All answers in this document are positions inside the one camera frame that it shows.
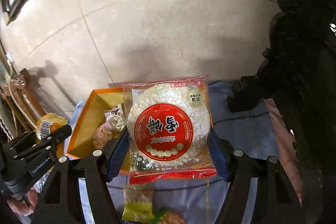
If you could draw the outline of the yellow cake clear packet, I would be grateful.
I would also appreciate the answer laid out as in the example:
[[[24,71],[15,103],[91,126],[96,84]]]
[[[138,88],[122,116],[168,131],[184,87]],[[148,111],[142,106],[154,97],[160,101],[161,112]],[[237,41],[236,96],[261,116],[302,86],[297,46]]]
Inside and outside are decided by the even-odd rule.
[[[42,116],[36,124],[35,135],[37,136],[37,144],[46,140],[54,131],[67,124],[68,120],[55,113],[47,113]]]

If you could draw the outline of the round rice cracker red packet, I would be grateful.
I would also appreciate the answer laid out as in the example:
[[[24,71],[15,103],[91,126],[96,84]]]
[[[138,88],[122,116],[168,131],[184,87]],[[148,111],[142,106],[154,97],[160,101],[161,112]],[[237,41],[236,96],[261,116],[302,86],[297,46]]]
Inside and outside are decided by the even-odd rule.
[[[207,148],[213,125],[207,75],[122,89],[131,184],[216,175]]]

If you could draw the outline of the orange cardboard snack box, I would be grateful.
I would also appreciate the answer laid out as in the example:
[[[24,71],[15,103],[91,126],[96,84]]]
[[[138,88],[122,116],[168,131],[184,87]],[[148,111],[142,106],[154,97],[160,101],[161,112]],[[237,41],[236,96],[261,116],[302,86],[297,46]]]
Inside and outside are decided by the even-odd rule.
[[[72,135],[67,145],[66,155],[72,159],[89,156],[95,150],[93,137],[105,122],[105,110],[124,102],[122,88],[94,89],[84,107],[75,119]]]

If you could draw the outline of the carved wooden furniture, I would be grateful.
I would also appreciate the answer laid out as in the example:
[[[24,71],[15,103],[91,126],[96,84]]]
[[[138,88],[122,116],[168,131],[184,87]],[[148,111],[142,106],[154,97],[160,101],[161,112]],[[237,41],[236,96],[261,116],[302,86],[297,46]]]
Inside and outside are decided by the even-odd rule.
[[[9,121],[1,121],[3,131],[10,140],[36,129],[37,122],[46,114],[35,95],[31,77],[26,69],[1,72],[1,102],[9,110]]]

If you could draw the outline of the blue cloth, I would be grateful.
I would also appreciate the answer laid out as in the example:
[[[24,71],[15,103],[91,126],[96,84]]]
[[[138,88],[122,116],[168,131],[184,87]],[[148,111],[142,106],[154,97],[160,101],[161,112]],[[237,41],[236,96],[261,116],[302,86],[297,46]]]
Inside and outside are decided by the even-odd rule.
[[[269,111],[264,102],[254,109],[232,113],[227,97],[232,83],[209,83],[210,107],[218,137],[250,157],[278,156]],[[158,180],[148,185],[154,190],[153,209],[166,208],[181,215],[186,223],[214,223],[228,192],[229,184],[219,176],[195,180]]]

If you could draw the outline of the yellow green snack packet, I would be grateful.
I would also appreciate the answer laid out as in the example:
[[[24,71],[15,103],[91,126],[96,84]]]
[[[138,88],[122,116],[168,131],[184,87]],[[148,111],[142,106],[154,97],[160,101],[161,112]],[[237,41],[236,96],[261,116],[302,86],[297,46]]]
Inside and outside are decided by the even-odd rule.
[[[124,185],[125,206],[122,220],[128,222],[150,223],[154,219],[153,189],[140,185]]]

